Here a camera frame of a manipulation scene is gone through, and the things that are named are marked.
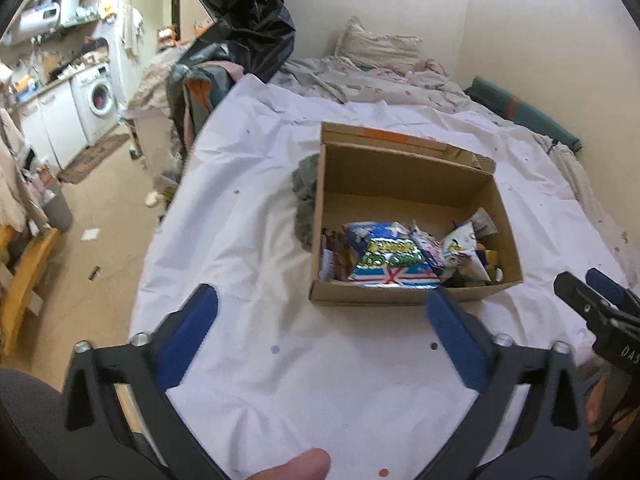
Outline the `person's right hand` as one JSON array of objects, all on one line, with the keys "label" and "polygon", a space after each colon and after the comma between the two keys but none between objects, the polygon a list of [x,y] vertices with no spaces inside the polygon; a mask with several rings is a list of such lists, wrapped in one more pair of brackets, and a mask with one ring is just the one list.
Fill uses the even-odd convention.
[{"label": "person's right hand", "polygon": [[592,452],[614,434],[624,434],[638,417],[638,406],[620,407],[629,385],[626,377],[611,372],[602,376],[589,393],[586,409]]}]

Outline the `person's left hand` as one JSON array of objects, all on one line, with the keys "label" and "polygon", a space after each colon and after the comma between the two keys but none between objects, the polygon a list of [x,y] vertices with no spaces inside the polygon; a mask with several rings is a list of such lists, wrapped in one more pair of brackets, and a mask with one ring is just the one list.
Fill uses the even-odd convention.
[{"label": "person's left hand", "polygon": [[322,448],[310,448],[285,464],[265,469],[247,480],[324,480],[331,468],[331,457]]}]

